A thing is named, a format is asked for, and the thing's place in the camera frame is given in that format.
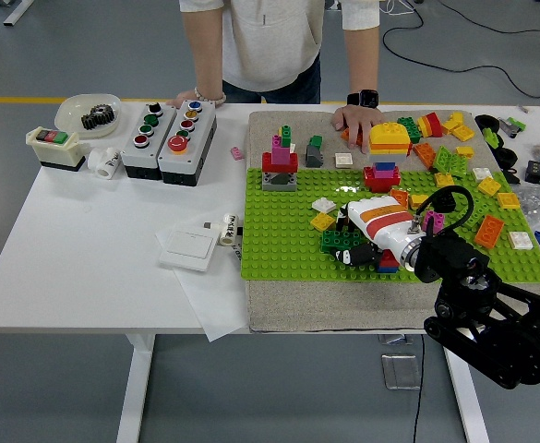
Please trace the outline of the person's left hand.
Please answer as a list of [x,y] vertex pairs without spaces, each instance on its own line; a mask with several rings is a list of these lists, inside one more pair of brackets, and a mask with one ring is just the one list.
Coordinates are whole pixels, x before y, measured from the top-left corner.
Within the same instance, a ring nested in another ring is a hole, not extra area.
[[379,109],[350,104],[338,108],[331,118],[336,131],[348,129],[348,148],[360,149],[363,154],[368,151],[371,127],[383,122],[384,116]]

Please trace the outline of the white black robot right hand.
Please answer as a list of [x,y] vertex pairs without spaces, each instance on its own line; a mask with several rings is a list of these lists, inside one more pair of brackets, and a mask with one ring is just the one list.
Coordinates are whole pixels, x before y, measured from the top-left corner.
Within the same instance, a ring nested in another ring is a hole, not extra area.
[[376,264],[381,252],[389,250],[395,260],[414,271],[422,238],[419,221],[394,197],[380,196],[351,201],[341,206],[336,230],[358,230],[367,242],[348,249],[331,249],[330,254],[347,266]]

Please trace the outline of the person's right hand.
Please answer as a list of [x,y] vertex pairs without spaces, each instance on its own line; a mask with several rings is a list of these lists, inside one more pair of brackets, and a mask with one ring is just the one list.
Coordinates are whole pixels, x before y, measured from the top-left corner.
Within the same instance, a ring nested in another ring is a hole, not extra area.
[[199,97],[194,90],[186,90],[178,93],[175,98],[167,100],[166,104],[179,109],[185,101],[199,101]]

